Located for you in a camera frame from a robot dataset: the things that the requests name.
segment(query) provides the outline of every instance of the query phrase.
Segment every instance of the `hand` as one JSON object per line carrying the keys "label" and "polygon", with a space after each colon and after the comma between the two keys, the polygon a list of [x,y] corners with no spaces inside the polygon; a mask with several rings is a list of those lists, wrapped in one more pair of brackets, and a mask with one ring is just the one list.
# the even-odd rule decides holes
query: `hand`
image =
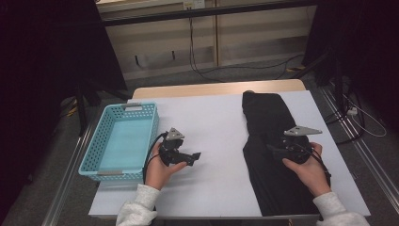
{"label": "hand", "polygon": [[161,143],[156,143],[152,149],[152,156],[155,156],[153,160],[151,160],[146,174],[146,186],[151,186],[155,189],[161,190],[164,185],[169,181],[170,176],[183,169],[187,166],[187,163],[181,162],[179,164],[167,167],[164,162],[161,160],[159,154],[159,146]]}
{"label": "hand", "polygon": [[[314,148],[314,151],[321,156],[323,147],[313,142],[311,142],[311,146]],[[299,180],[308,187],[314,197],[321,196],[331,191],[321,164],[312,156],[303,164],[297,164],[286,158],[282,159],[282,162],[287,168],[296,173]]]}

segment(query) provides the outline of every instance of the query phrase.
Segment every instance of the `folded black pants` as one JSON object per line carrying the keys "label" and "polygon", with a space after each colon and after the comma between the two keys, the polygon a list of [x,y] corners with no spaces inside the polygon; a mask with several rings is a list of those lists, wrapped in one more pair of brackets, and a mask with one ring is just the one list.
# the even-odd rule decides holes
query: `folded black pants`
{"label": "folded black pants", "polygon": [[287,105],[278,94],[245,92],[242,107],[249,133],[244,158],[262,215],[318,214],[308,188],[266,147],[295,126]]}

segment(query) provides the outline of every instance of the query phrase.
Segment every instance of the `white tabletop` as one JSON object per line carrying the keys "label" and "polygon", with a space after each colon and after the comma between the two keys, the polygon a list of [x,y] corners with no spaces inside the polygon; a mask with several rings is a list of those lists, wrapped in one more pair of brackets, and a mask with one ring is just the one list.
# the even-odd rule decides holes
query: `white tabletop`
{"label": "white tabletop", "polygon": [[[322,130],[309,136],[324,146],[323,158],[332,174],[332,190],[349,211],[369,216],[343,158],[308,91],[280,93],[297,125]],[[242,153],[247,121],[242,94],[153,98],[160,117],[158,134],[175,127],[185,135],[182,153],[201,152],[193,167],[171,178],[156,203],[159,218],[261,218]],[[135,197],[137,182],[101,182],[89,214],[115,218]]]}

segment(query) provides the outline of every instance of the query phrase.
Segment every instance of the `plastic basket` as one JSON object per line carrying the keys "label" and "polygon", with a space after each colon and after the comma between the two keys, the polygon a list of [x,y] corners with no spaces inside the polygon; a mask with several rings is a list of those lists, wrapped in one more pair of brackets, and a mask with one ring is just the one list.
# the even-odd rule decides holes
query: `plastic basket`
{"label": "plastic basket", "polygon": [[79,174],[94,181],[142,179],[158,122],[156,103],[108,105],[88,144]]}

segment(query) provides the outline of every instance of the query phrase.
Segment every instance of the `sleeve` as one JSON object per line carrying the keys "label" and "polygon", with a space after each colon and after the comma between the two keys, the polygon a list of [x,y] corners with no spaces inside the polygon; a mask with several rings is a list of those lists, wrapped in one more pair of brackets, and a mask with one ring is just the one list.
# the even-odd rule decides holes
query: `sleeve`
{"label": "sleeve", "polygon": [[323,221],[317,221],[316,225],[318,226],[369,225],[364,216],[347,211],[334,192],[316,197],[313,202],[324,219]]}
{"label": "sleeve", "polygon": [[117,226],[150,225],[156,217],[156,211],[152,211],[160,191],[144,185],[138,185],[136,199],[126,202],[120,209],[117,218]]}

